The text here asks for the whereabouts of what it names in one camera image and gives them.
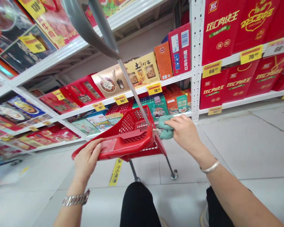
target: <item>white wall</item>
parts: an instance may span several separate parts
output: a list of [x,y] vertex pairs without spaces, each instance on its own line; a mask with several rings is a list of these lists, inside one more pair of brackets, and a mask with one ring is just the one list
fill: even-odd
[[[172,20],[168,20],[157,27],[129,40],[119,46],[119,52],[123,61],[134,57],[141,57],[154,51],[154,47],[161,44],[164,37],[173,29]],[[110,59],[103,54],[91,61],[79,66],[65,74],[72,82],[91,73],[100,72],[108,67],[116,65],[117,61]]]

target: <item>shopping basket wheel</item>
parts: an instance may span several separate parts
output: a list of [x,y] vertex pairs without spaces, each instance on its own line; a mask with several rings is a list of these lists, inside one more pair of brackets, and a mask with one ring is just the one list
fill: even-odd
[[175,169],[174,172],[173,172],[173,174],[171,174],[171,178],[172,178],[173,180],[176,180],[176,179],[177,179],[177,176],[178,176],[178,170]]

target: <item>orange box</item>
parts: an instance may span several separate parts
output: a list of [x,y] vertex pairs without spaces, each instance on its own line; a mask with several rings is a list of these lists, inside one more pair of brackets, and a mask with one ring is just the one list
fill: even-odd
[[169,51],[169,43],[163,43],[155,47],[155,55],[157,59],[157,65],[159,68],[161,80],[165,80],[173,77],[173,68],[171,66],[171,58]]

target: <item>yellow floor sticker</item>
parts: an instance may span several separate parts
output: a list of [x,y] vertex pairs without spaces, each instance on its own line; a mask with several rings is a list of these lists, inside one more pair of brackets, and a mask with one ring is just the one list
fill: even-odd
[[113,172],[112,172],[110,180],[109,180],[109,184],[108,184],[109,187],[114,187],[114,186],[117,185],[121,166],[122,166],[122,162],[123,162],[122,159],[117,158]]

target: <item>shopping basket handle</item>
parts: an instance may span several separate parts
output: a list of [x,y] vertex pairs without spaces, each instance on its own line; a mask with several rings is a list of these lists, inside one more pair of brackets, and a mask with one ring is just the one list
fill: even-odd
[[[94,31],[85,15],[87,2],[105,42]],[[62,0],[62,5],[72,25],[88,44],[112,59],[121,59],[116,39],[104,15],[99,0]]]

